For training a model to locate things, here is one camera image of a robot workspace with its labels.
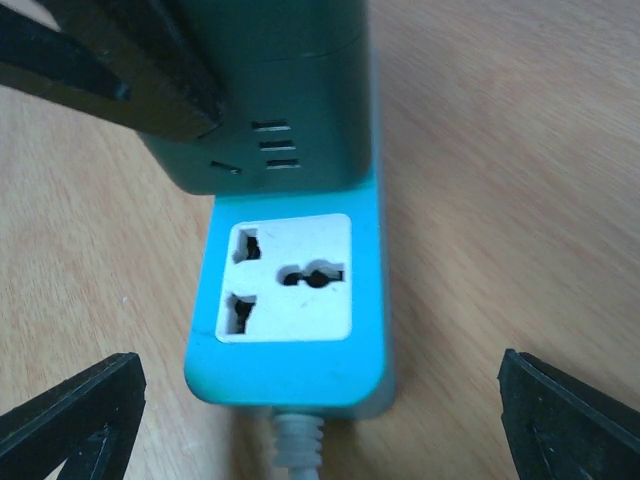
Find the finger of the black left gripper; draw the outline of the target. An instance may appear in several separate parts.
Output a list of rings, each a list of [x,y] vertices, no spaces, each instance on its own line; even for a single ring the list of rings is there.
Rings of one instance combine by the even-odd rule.
[[[161,1],[43,1],[50,28],[86,47],[131,88],[114,101],[1,65],[1,83],[137,132],[190,142],[222,119],[222,95]]]
[[[72,37],[1,7],[1,65],[114,101],[128,101],[131,88]]]

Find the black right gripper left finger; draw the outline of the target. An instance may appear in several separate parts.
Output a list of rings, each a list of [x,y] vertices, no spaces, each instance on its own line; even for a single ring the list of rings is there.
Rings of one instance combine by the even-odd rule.
[[[1,416],[1,477],[122,479],[145,407],[139,355],[116,353]]]

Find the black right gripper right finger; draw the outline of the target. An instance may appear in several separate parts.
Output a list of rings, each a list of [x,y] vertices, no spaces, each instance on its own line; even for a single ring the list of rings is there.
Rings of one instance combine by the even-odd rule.
[[[505,351],[502,424],[521,479],[637,479],[639,412],[534,355]]]

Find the teal power strip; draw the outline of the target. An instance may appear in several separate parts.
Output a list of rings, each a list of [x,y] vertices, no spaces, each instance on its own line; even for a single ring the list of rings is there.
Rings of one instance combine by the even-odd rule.
[[[184,362],[197,398],[345,418],[392,403],[379,148],[371,161],[342,191],[215,200]]]

